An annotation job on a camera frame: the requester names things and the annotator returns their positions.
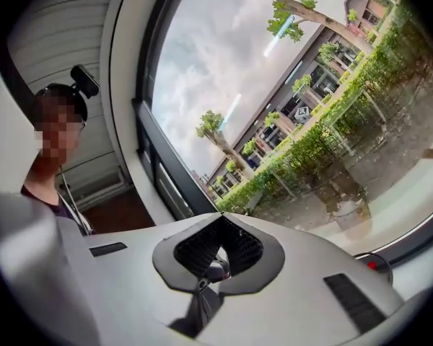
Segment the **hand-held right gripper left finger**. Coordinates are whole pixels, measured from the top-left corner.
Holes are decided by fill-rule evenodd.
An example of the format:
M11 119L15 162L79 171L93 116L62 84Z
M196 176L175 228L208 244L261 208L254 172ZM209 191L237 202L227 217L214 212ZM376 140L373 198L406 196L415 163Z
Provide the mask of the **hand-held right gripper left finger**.
M170 288L153 265L154 248L214 215L207 213L147 229L87 236L85 241L100 254L95 260L110 280L113 294L122 300L122 315L143 315L162 326L209 326L222 318L219 284L209 284L198 294Z

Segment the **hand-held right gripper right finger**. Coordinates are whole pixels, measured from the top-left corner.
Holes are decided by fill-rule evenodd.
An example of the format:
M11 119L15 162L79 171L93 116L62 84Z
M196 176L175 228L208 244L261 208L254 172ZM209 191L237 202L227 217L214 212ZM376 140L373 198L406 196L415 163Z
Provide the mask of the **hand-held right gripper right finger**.
M332 242L259 218L237 218L279 241L284 266L260 292L226 297L200 337L357 337L358 329L324 281L341 273L384 316L403 305L384 278Z

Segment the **black mesh waste basket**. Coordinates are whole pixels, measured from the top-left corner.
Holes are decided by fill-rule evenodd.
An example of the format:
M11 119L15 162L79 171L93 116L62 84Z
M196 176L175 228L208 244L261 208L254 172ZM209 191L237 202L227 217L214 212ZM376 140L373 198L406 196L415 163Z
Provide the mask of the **black mesh waste basket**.
M364 252L355 254L354 259L366 266L369 262L375 262L377 267L375 270L371 270L376 272L381 278L385 279L390 285L393 284L393 269L389 261L381 255L372 252ZM211 284L222 282L230 277L229 260L225 256L222 257L219 254L216 254L210 266L204 273L204 277L199 280L198 289L203 290Z

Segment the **person's dark shirt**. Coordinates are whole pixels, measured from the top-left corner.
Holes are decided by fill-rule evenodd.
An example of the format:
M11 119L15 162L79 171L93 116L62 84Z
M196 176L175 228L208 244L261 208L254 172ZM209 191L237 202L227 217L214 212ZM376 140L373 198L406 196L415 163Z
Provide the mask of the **person's dark shirt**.
M25 185L22 186L21 194L32 198L33 200L39 201L46 205L56 217L67 218L73 221L82 236L87 236L89 229L82 223L81 219L76 213L67 205L66 201L54 190L47 194L45 191L40 193L38 190L29 190Z

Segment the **white window sill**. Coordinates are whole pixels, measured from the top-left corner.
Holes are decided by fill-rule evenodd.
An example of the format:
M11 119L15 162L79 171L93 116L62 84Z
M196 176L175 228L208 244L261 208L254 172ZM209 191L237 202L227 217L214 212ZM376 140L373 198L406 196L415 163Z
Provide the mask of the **white window sill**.
M433 288L433 244L393 270L393 287L404 301Z

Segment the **trimmed thick-trunk tree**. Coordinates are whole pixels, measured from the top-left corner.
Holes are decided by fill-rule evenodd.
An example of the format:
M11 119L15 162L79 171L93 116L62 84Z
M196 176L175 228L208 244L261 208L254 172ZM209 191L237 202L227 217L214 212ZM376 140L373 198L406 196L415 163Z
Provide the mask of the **trimmed thick-trunk tree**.
M365 54L372 52L372 46L348 27L329 16L318 12L315 7L317 0L273 0L273 17L268 20L267 30L279 39L289 37L299 42L304 35L300 25L304 22L314 22L334 31Z
M225 139L222 130L223 122L224 117L221 113L207 110L201 116L201 122L196 128L196 135L199 138L207 138L226 156L228 161L235 165L235 169L242 172L245 179L252 179L253 170Z

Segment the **green hedge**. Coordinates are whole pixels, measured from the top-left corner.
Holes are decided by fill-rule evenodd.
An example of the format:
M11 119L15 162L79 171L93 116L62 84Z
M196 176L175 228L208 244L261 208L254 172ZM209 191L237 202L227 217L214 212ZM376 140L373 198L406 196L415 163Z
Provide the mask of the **green hedge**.
M383 128L410 103L406 86L428 74L426 41L416 23L409 6L399 4L382 41L346 83L343 94L331 100L310 127L294 133L295 139L254 178L218 201L218 209L245 213L258 197L273 200L281 188L298 193L307 185L320 192L338 185L341 173L327 173L343 164L348 148L382 136Z

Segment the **brick building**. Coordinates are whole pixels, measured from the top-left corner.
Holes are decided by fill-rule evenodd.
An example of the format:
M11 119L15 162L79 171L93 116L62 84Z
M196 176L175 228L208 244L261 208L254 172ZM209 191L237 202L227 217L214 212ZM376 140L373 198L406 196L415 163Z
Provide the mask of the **brick building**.
M344 0L345 26L372 45L396 0ZM266 154L307 122L357 67L364 52L355 42L321 25L294 57L286 72L230 146L246 172L254 172Z

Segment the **black window frame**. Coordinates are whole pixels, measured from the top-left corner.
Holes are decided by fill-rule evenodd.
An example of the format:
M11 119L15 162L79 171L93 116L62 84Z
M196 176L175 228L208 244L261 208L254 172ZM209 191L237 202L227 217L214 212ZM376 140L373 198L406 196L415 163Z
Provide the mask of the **black window frame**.
M137 154L145 164L150 164L150 177L154 186L158 185L159 172L165 172L168 184L165 190L173 196L169 198L166 193L162 193L160 198L175 220L185 217L180 213L178 205L188 207L193 216L217 211L215 204L191 176L152 114L150 76L155 72L155 53L162 47L162 35L179 1L154 0L141 40L136 90L132 99L139 145ZM388 247L380 247L371 253L387 260L392 268L433 267L433 214L400 241L392 241Z

